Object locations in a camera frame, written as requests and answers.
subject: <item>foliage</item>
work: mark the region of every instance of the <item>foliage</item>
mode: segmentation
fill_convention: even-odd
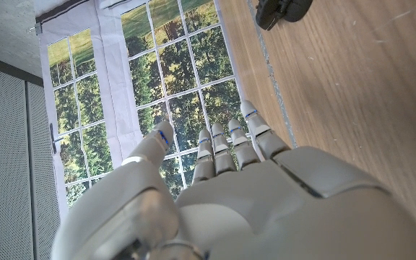
[[[160,167],[160,175],[169,188],[173,199],[176,199],[183,190],[182,177],[179,173],[179,159],[172,158],[164,160]]]
[[[54,91],[57,110],[58,132],[72,130],[78,127],[78,109],[73,84]]]
[[[107,143],[105,123],[83,130],[83,143],[91,176],[112,171],[112,158]]]
[[[189,187],[192,185],[192,179],[194,178],[196,152],[192,152],[188,155],[181,156],[182,167],[184,169],[184,177],[186,178],[186,185]]]
[[[77,82],[81,125],[85,126],[104,118],[100,99],[99,81],[96,74]]]
[[[182,8],[189,33],[219,22],[213,0],[182,1]]]
[[[85,156],[81,150],[79,132],[73,132],[61,141],[61,160],[64,165],[64,181],[71,183],[87,177]]]
[[[189,48],[185,40],[159,49],[160,62],[169,95],[196,87]]]
[[[197,147],[199,132],[206,128],[197,92],[170,99],[170,109],[179,150]]]
[[[83,76],[85,74],[88,74],[90,72],[94,72],[96,70],[95,68],[95,61],[94,59],[89,61],[84,61],[80,64],[74,63],[75,68],[75,74],[77,77]]]
[[[205,87],[201,92],[207,109],[209,125],[218,122],[224,127],[224,132],[228,133],[229,120],[234,118],[240,122],[243,130],[248,132],[245,119],[240,111],[241,100],[234,79]]]
[[[191,37],[196,69],[202,84],[233,74],[221,27]]]
[[[90,188],[89,182],[78,183],[66,187],[66,202],[69,208],[80,198],[83,193]]]
[[[54,64],[49,68],[52,87],[58,87],[73,79],[70,59]]]
[[[136,105],[145,105],[163,97],[157,54],[148,53],[129,62]]]

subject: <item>acoustic panel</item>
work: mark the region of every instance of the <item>acoustic panel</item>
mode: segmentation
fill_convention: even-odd
[[[0,72],[0,260],[33,259],[25,83]]]
[[[28,84],[28,104],[30,162],[35,203],[35,246],[37,259],[48,260],[51,258],[51,246],[57,227],[60,225],[60,217],[51,154],[51,136],[42,87]]]

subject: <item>wall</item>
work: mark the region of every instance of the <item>wall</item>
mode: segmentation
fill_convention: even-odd
[[[43,88],[0,72],[0,259],[49,259],[58,225]]]

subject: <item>white robotic hand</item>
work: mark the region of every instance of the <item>white robotic hand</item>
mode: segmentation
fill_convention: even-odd
[[[265,158],[236,120],[199,135],[192,186],[176,201],[160,177],[168,122],[86,192],[52,259],[416,259],[416,223],[367,173],[312,147],[290,149],[244,100]]]

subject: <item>wooden panel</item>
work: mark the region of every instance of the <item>wooden panel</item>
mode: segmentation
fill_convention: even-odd
[[[256,106],[277,135],[291,146],[250,10],[246,3],[234,2],[238,1],[220,1],[220,5],[227,29],[226,36],[229,37],[235,63],[239,66],[241,86],[246,98]]]
[[[249,30],[251,15],[231,11],[247,1],[227,2],[226,25]],[[314,1],[302,21],[262,33],[298,145],[373,174],[416,219],[416,0]],[[237,62],[241,71],[260,66]]]

